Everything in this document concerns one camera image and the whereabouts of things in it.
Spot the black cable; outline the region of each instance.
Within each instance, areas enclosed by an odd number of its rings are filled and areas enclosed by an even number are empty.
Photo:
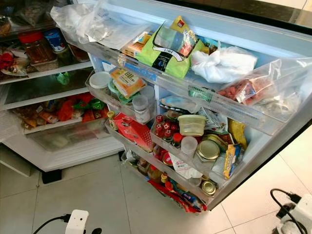
[[[273,198],[273,200],[274,200],[274,201],[279,205],[279,207],[280,207],[281,209],[283,209],[283,210],[288,214],[288,216],[293,220],[293,222],[295,223],[295,225],[296,225],[297,228],[299,229],[300,233],[301,233],[301,234],[307,234],[307,233],[304,233],[304,232],[303,232],[302,228],[300,227],[300,225],[299,225],[299,223],[297,222],[297,220],[293,217],[293,215],[292,215],[285,207],[283,207],[282,204],[279,203],[279,201],[274,197],[274,195],[273,195],[273,192],[274,192],[274,191],[280,191],[280,192],[286,194],[287,196],[291,196],[292,194],[291,194],[291,193],[288,193],[288,192],[286,192],[286,191],[284,191],[284,190],[281,190],[281,189],[271,189],[271,191],[270,191],[270,194],[271,194],[271,197]]]
[[[62,219],[65,223],[68,223],[70,216],[71,216],[70,214],[66,214],[64,216],[51,218],[48,221],[46,221],[44,224],[42,224],[33,234],[37,234],[41,230],[41,228],[43,228],[45,225],[47,225],[48,223],[54,220]]]

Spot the tiled floor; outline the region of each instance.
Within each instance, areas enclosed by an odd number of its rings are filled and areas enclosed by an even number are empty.
[[[68,168],[62,181],[48,185],[36,170],[25,178],[1,166],[0,233],[31,234],[48,219],[81,209],[90,213],[87,234],[96,227],[104,234],[270,234],[279,223],[270,189],[312,192],[310,137],[312,127],[212,212],[198,216],[184,213],[120,166],[116,155]],[[287,202],[283,195],[279,199]],[[65,227],[55,221],[40,233],[64,233]]]

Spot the red box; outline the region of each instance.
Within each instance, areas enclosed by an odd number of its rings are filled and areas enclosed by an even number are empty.
[[[114,117],[118,132],[125,138],[134,142],[147,152],[153,151],[153,142],[150,135],[150,129],[142,125],[123,113]]]

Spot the blue can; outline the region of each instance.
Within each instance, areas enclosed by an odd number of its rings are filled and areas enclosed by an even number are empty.
[[[65,49],[64,41],[57,28],[45,31],[43,35],[49,41],[54,51],[60,52]]]

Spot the electrical cord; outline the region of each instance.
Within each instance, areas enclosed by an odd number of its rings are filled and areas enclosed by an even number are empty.
[[[50,223],[50,222],[52,222],[54,220],[61,219],[61,220],[64,221],[64,223],[68,223],[70,216],[71,216],[70,214],[66,214],[66,215],[63,215],[63,216],[51,218],[48,221],[46,221],[44,224],[42,224],[33,234],[37,234],[41,230],[41,228],[43,228],[45,225],[47,225],[48,223]]]
[[[295,223],[295,225],[296,225],[297,228],[299,229],[300,233],[301,233],[301,234],[307,234],[306,232],[304,232],[304,231],[302,230],[302,228],[300,227],[300,225],[299,225],[299,223],[297,222],[297,220],[293,217],[293,215],[292,215],[284,206],[282,206],[282,204],[279,203],[279,201],[275,198],[275,196],[274,196],[274,194],[273,194],[274,191],[280,191],[280,192],[286,194],[286,195],[289,196],[289,197],[291,198],[291,200],[292,200],[293,202],[295,202],[295,203],[298,203],[299,200],[301,199],[301,197],[298,196],[297,194],[288,193],[288,192],[286,192],[286,191],[284,191],[284,190],[282,190],[282,189],[271,189],[271,191],[270,191],[270,194],[271,194],[271,197],[273,198],[273,200],[279,205],[279,207],[280,207],[281,209],[283,209],[283,210],[288,214],[288,216],[292,219],[292,221]]]

